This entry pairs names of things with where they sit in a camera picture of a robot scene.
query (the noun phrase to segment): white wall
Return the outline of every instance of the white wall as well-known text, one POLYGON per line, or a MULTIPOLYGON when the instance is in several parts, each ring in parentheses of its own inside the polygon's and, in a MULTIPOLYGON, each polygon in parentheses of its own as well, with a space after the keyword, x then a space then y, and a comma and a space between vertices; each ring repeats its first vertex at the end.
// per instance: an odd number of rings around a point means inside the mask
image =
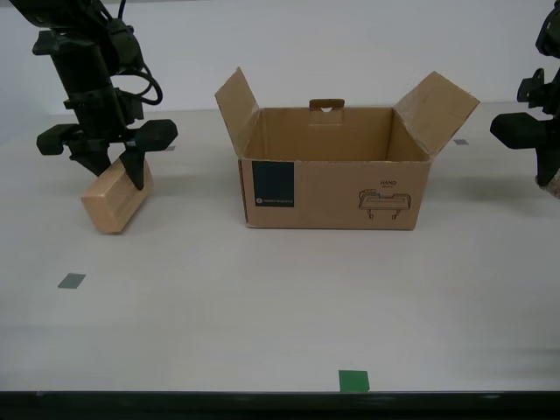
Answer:
MULTIPOLYGON (((214 92, 237 66, 262 106, 393 103, 432 70, 482 101, 512 101, 522 78, 545 67, 550 79, 560 65, 535 49, 553 3, 208 0, 130 4, 125 21, 164 88, 160 109, 216 108, 214 92)), ((0 27, 0 109, 18 97, 22 109, 63 112, 50 60, 31 55, 37 28, 13 9, 0 10, 0 27)))

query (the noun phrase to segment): tabletop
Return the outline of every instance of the tabletop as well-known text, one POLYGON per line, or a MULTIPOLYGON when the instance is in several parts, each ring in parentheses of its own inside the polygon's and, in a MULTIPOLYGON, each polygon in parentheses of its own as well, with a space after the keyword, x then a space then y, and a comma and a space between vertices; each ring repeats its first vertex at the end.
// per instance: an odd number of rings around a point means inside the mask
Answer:
POLYGON ((337 391, 339 370, 372 391, 559 390, 560 202, 533 151, 488 132, 520 106, 479 106, 411 232, 246 227, 221 116, 189 111, 148 115, 177 123, 175 149, 148 154, 151 196, 103 235, 80 202, 94 176, 14 136, 0 390, 337 391))

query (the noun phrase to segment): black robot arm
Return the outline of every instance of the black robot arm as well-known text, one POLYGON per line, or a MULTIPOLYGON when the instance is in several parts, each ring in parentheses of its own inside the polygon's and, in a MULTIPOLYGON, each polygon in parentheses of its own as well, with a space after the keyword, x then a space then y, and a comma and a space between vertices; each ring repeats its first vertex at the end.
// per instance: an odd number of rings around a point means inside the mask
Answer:
MULTIPOLYGON (((560 0, 542 24, 536 48, 560 59, 560 0)), ((533 77, 521 82, 517 101, 542 108, 552 118, 539 121, 524 112, 502 114, 494 118, 490 131, 510 149, 535 149, 536 183, 560 199, 560 71, 552 82, 545 83, 544 70, 536 70, 533 77)))
POLYGON ((67 146, 70 158, 95 175, 110 166, 108 148, 125 144, 121 161, 136 188, 144 188, 144 154, 166 149, 177 136, 171 120, 147 122, 140 129, 128 129, 144 119, 142 103, 158 105, 163 92, 144 63, 132 26, 112 17, 100 0, 10 0, 40 31, 33 47, 35 55, 50 55, 68 94, 66 109, 76 114, 78 124, 57 125, 38 136, 44 155, 59 155, 67 146), (113 86, 111 77, 134 75, 148 81, 140 94, 113 86), (156 99, 144 96, 152 89, 156 99))

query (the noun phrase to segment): black label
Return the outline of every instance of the black label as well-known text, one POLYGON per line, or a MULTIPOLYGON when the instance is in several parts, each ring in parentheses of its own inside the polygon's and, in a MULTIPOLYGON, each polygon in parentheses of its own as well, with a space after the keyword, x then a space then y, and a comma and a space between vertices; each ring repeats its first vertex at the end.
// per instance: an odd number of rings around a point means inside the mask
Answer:
POLYGON ((294 207, 294 163, 253 161, 257 207, 294 207))

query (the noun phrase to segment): open cardboard box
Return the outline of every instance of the open cardboard box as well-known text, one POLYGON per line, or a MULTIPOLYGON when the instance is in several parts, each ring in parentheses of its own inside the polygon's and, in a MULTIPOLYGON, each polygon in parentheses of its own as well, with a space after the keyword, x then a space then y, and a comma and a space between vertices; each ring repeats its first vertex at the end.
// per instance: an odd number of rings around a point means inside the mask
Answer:
POLYGON ((414 229, 433 158, 479 104, 434 72, 393 108, 259 108, 240 68, 216 100, 255 228, 414 229))

